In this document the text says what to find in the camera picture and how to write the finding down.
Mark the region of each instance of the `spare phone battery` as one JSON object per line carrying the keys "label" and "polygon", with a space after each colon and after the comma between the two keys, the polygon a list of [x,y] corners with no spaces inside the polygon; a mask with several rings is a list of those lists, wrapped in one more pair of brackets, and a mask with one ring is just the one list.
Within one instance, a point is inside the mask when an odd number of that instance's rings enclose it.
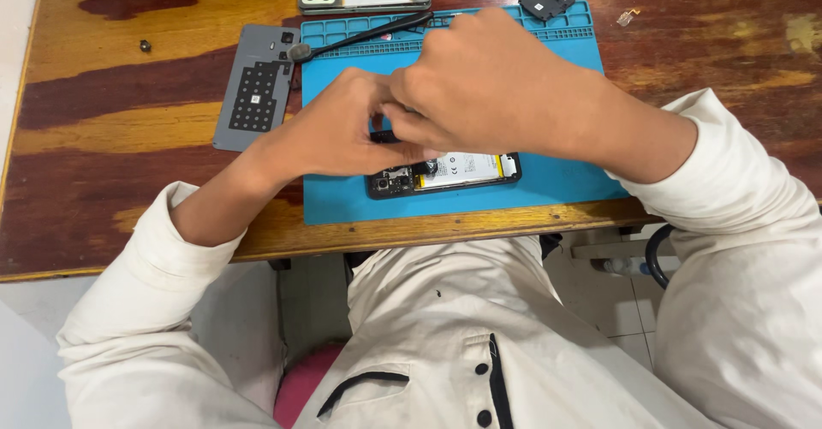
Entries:
{"label": "spare phone battery", "polygon": [[452,185],[493,182],[505,177],[499,155],[449,152],[437,159],[437,172],[415,177],[416,190]]}

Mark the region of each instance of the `white long-sleeve shirt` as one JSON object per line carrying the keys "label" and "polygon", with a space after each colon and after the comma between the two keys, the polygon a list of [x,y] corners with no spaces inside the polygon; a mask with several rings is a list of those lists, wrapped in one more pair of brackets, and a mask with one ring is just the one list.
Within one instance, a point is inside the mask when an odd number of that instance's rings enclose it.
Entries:
{"label": "white long-sleeve shirt", "polygon": [[[710,90],[665,109],[698,126],[693,153],[622,181],[682,229],[654,374],[551,295],[533,237],[383,250],[355,270],[354,337],[296,427],[500,427],[506,402],[519,429],[822,426],[817,203]],[[188,332],[241,238],[182,240],[169,209],[194,190],[163,190],[58,335],[77,429],[277,427]]]}

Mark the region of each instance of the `blue silicone repair mat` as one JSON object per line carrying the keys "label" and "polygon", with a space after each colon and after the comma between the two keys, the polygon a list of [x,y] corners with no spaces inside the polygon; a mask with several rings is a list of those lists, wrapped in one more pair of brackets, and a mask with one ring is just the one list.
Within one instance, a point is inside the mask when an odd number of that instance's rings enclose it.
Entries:
{"label": "blue silicone repair mat", "polygon": [[[389,40],[376,38],[316,56],[303,64],[303,106],[349,66],[390,74],[396,68],[411,65],[419,56],[423,36],[428,29],[447,27],[455,14],[472,14],[478,10],[437,12],[428,27],[394,33]],[[519,5],[505,7],[505,10],[559,56],[579,66],[602,72],[588,2],[577,0],[565,14],[547,23],[532,18]],[[303,42],[313,48],[322,47],[402,16],[406,15],[306,22],[302,25]],[[549,93],[546,93],[546,98],[533,102],[544,103],[546,99],[550,99]],[[568,113],[568,116],[569,121],[573,122],[573,113]],[[523,176],[513,184],[388,200],[370,199],[362,176],[306,176],[303,181],[305,223],[356,222],[537,204],[577,203],[628,195],[618,182],[609,179],[599,167],[585,162],[525,153],[519,154],[519,161]]]}

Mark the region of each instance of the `tile floor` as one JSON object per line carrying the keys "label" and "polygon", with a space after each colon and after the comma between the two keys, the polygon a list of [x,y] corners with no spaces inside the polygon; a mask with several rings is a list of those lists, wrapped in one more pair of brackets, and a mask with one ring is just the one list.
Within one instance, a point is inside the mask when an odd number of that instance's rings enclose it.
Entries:
{"label": "tile floor", "polygon": [[616,228],[562,235],[564,250],[554,250],[542,265],[563,305],[651,370],[663,289],[652,277],[604,274],[588,260],[570,258],[573,246],[621,241]]}
{"label": "tile floor", "polygon": [[[620,241],[616,228],[563,237],[543,262],[563,304],[651,369],[662,288],[651,277],[604,274],[587,260],[570,258],[573,245]],[[280,313],[289,362],[327,341],[349,338],[342,256],[292,259],[292,269],[280,272]]]}

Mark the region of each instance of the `black trim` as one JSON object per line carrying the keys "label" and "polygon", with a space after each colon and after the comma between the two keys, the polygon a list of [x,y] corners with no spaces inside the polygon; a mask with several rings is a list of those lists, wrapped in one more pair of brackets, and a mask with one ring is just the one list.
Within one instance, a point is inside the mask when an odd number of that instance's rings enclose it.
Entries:
{"label": "black trim", "polygon": [[334,392],[331,392],[328,399],[325,403],[322,404],[322,408],[320,408],[320,413],[316,413],[317,417],[322,416],[322,413],[330,411],[334,408],[334,404],[337,403],[337,400],[340,400],[343,397],[343,393],[354,387],[356,384],[359,384],[360,381],[372,379],[372,380],[383,380],[383,381],[398,381],[398,382],[408,382],[409,379],[406,375],[401,375],[400,373],[389,373],[387,371],[367,371],[362,373],[361,375],[356,375],[354,377],[350,377],[347,380],[340,383]]}
{"label": "black trim", "polygon": [[497,340],[494,338],[494,333],[491,333],[491,341],[488,343],[488,348],[491,350],[491,377],[488,381],[491,384],[491,400],[494,402],[494,409],[497,410],[497,421],[500,424],[500,429],[514,429],[514,421],[511,419],[511,408],[508,404],[506,381],[502,377],[500,350],[497,347]]}

